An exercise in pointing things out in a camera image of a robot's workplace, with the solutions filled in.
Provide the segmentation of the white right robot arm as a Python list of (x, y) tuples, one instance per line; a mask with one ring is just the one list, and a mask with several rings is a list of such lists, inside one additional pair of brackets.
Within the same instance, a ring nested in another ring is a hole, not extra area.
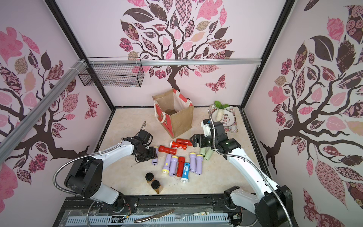
[(292, 192), (287, 186), (279, 186), (248, 157), (241, 144), (228, 138), (221, 122), (205, 119), (201, 122), (203, 134), (191, 136), (194, 147), (210, 147), (223, 156), (247, 180), (253, 193), (241, 188), (227, 194), (232, 205), (242, 207), (255, 214), (263, 227), (279, 227), (287, 224), (295, 227)]

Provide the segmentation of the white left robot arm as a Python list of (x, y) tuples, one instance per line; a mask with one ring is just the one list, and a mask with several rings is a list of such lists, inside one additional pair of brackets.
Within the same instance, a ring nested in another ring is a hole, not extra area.
[(152, 140), (149, 132), (140, 130), (110, 148), (75, 158), (55, 172), (53, 184), (62, 192), (105, 203), (114, 212), (121, 212), (126, 204), (124, 195), (102, 183), (103, 171), (128, 156), (134, 156), (138, 163), (157, 158), (156, 149), (150, 146)]

